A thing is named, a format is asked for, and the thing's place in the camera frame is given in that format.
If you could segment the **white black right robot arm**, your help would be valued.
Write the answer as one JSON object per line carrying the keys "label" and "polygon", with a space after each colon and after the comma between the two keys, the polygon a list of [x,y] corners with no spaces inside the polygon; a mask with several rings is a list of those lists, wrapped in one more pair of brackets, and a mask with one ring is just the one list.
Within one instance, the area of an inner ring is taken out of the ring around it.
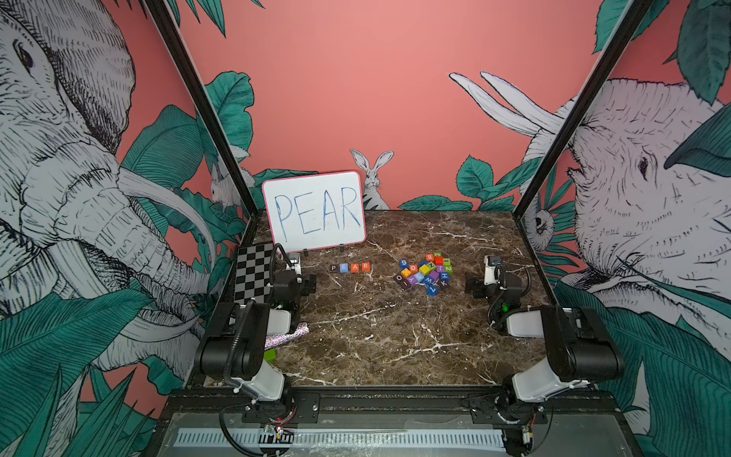
{"label": "white black right robot arm", "polygon": [[468,276],[466,293],[489,304],[487,322],[502,336],[541,339],[546,356],[526,371],[508,376],[493,405],[500,421],[525,425],[550,398],[575,388],[615,380],[624,360],[607,327],[592,308],[523,308],[529,287],[512,273],[490,279]]}

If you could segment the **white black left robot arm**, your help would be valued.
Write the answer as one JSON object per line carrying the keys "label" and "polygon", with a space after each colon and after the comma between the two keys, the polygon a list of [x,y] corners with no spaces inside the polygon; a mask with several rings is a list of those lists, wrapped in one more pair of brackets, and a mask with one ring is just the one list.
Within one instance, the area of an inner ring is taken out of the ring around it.
{"label": "white black left robot arm", "polygon": [[234,299],[221,302],[209,322],[194,369],[249,396],[263,421],[285,424],[296,411],[291,381],[265,360],[267,339],[296,333],[301,299],[316,289],[314,274],[241,272]]}

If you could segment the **black white checkerboard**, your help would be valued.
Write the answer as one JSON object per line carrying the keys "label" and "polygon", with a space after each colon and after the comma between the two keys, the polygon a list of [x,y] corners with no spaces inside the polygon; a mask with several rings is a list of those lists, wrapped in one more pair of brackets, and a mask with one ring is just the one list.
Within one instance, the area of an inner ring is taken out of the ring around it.
{"label": "black white checkerboard", "polygon": [[264,303],[270,294],[274,243],[258,243],[238,249],[234,301]]}

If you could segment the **glittery purple tube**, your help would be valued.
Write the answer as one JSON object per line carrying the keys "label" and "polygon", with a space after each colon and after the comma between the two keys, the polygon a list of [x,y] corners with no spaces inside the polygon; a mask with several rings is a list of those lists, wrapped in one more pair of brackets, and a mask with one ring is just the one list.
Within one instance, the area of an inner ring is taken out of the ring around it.
{"label": "glittery purple tube", "polygon": [[302,322],[298,325],[295,331],[293,331],[293,333],[268,335],[266,338],[265,350],[273,350],[274,348],[283,346],[309,333],[310,328],[308,327],[308,324]]}

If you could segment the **pink framed whiteboard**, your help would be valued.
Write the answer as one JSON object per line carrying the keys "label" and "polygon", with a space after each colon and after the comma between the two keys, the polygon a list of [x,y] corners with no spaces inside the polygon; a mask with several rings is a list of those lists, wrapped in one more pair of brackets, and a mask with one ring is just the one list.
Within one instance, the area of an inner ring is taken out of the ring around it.
{"label": "pink framed whiteboard", "polygon": [[361,177],[356,171],[267,181],[262,186],[274,243],[287,252],[366,241]]}

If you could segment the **black mounting rail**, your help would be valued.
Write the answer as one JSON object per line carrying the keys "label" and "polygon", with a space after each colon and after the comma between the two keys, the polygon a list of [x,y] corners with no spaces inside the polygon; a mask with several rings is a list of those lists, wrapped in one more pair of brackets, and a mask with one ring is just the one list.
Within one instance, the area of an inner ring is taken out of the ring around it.
{"label": "black mounting rail", "polygon": [[542,425],[560,415],[612,415],[619,411],[611,394],[595,388],[568,390],[542,404],[509,404],[503,389],[493,386],[295,387],[275,401],[254,401],[228,388],[192,388],[175,390],[160,420],[169,423],[177,413],[216,416],[221,409],[241,423],[259,425],[323,423],[327,415],[403,414],[416,418],[466,415],[476,425],[496,428]]}

